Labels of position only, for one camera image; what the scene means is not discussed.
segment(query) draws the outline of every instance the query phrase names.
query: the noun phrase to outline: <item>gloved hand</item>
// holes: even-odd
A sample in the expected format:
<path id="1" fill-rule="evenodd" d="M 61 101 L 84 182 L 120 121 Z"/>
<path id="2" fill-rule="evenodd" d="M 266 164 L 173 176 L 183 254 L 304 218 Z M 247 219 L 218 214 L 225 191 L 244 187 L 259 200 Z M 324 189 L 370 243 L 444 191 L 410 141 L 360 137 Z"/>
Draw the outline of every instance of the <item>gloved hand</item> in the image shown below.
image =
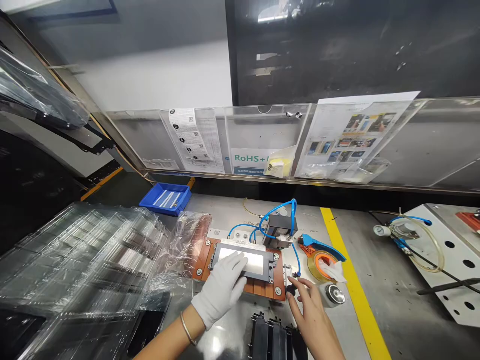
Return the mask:
<path id="1" fill-rule="evenodd" d="M 239 301 L 247 284 L 246 277 L 239 277 L 248 262 L 238 252 L 219 261 L 201 292 L 191 301 L 207 331 Z"/>

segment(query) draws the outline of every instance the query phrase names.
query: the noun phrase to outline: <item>yellow tape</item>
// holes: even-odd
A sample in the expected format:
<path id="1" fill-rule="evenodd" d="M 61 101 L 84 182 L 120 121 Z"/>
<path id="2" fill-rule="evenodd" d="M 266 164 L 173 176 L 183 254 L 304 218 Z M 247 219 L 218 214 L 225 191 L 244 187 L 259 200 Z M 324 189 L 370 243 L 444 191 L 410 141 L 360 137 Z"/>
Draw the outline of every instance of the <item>yellow tape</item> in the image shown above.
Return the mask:
<path id="1" fill-rule="evenodd" d="M 190 181 L 187 184 L 190 187 L 190 190 L 192 190 L 192 188 L 194 187 L 194 184 L 195 184 L 195 178 L 191 177 Z"/>
<path id="2" fill-rule="evenodd" d="M 347 261 L 342 264 L 345 278 L 348 280 L 346 286 L 348 287 L 351 302 L 355 308 L 366 346 L 370 352 L 371 360 L 391 360 L 392 357 L 390 356 L 389 349 L 387 348 L 387 344 L 385 344 L 374 313 L 370 308 L 362 284 L 360 284 L 352 259 L 349 256 L 340 230 L 334 220 L 332 210 L 326 207 L 321 207 L 320 209 L 333 247 L 347 258 Z"/>

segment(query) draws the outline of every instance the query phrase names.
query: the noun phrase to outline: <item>orange fixture plate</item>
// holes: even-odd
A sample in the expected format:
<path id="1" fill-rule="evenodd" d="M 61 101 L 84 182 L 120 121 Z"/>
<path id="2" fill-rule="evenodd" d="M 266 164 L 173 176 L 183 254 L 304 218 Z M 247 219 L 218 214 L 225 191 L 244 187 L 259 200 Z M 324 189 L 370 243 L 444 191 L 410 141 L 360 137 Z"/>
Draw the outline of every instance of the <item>orange fixture plate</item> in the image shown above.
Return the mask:
<path id="1" fill-rule="evenodd" d="M 219 243 L 220 240 L 208 238 L 202 245 L 200 255 L 193 271 L 193 278 L 200 281 L 207 281 L 210 276 L 209 264 L 212 260 L 212 256 L 215 253 L 214 244 Z M 286 300 L 285 283 L 284 283 L 284 261 L 282 258 L 282 252 L 280 250 L 266 249 L 267 252 L 278 254 L 279 258 L 276 262 L 276 268 L 273 270 L 274 283 L 267 283 L 260 280 L 248 279 L 245 285 L 244 291 L 246 293 L 263 296 L 269 299 L 274 299 L 284 302 Z M 277 295 L 276 288 L 281 289 L 281 295 Z"/>

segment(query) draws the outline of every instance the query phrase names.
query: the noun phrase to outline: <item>white wall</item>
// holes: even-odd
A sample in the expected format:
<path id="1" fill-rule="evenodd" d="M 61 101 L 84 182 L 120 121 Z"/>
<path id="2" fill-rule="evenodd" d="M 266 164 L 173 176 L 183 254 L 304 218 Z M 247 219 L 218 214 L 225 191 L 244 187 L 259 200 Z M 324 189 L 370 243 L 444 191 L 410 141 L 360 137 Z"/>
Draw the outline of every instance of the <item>white wall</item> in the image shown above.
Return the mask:
<path id="1" fill-rule="evenodd" d="M 78 1 L 62 1 L 61 11 Z M 13 20 L 49 60 L 57 57 L 53 65 L 78 64 L 75 76 L 105 112 L 232 106 L 224 0 L 114 4 L 108 15 L 29 20 L 60 13 L 53 4 Z"/>

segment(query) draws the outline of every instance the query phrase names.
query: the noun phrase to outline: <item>hole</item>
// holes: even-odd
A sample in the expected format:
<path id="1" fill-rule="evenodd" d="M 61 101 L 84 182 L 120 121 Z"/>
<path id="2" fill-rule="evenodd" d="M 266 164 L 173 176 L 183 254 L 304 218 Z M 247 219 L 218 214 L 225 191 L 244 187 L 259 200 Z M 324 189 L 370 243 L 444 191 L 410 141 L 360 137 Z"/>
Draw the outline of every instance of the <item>hole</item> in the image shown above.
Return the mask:
<path id="1" fill-rule="evenodd" d="M 467 268 L 475 269 L 475 264 L 470 260 L 463 260 L 463 265 L 465 265 Z"/>

